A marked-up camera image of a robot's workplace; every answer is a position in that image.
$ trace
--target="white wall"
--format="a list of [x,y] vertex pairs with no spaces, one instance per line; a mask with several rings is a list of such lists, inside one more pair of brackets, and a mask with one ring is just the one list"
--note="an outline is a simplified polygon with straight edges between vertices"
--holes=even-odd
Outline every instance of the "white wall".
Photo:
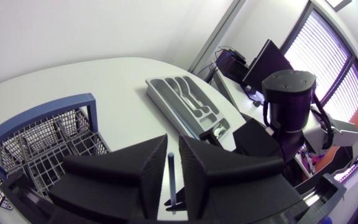
[[0,82],[58,65],[125,56],[187,70],[230,3],[0,0]]

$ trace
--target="white table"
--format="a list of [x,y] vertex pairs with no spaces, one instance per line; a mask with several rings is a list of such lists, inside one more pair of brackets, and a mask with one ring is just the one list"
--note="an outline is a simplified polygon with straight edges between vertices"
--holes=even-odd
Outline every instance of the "white table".
[[[0,83],[0,124],[42,103],[80,93],[96,98],[99,132],[110,150],[168,134],[168,152],[175,153],[177,190],[183,187],[178,132],[147,96],[146,78],[188,75],[213,100],[233,132],[245,121],[218,91],[196,76],[164,62],[145,58],[111,58],[74,63],[26,74]],[[227,150],[235,149],[231,134],[221,141]],[[186,212],[165,211],[169,199],[168,164],[163,176],[158,211],[159,220],[186,220]],[[0,208],[1,223],[24,223],[16,211]]]
[[263,105],[256,107],[253,101],[244,93],[240,84],[225,77],[220,70],[216,71],[213,78],[221,94],[224,95],[240,113],[250,116],[262,124],[264,123]]

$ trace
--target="window blind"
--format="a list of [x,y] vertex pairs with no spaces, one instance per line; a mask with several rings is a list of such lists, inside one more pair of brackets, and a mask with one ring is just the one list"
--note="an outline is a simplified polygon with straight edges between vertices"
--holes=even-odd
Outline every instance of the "window blind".
[[316,95],[321,100],[351,54],[329,24],[312,11],[285,57],[295,70],[317,76]]
[[334,119],[349,121],[358,108],[358,69],[353,65],[324,107]]

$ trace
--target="black monitor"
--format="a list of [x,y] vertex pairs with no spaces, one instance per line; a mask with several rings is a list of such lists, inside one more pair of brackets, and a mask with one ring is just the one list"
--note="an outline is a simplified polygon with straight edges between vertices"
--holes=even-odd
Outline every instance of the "black monitor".
[[258,56],[252,61],[248,72],[242,78],[242,89],[254,101],[261,101],[255,93],[262,92],[262,81],[271,74],[292,69],[289,61],[271,40],[267,40]]

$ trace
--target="blue rack frame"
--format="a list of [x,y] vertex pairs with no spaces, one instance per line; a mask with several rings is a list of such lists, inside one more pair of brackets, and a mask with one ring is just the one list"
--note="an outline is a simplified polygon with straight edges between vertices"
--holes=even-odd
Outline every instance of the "blue rack frame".
[[[36,122],[42,118],[53,116],[82,106],[87,107],[89,125],[93,132],[98,131],[98,117],[96,114],[96,100],[91,93],[84,93],[74,96],[68,96],[57,100],[44,103],[22,112],[13,118],[0,124],[0,142],[7,138],[13,132]],[[6,172],[0,166],[0,178],[6,180]]]

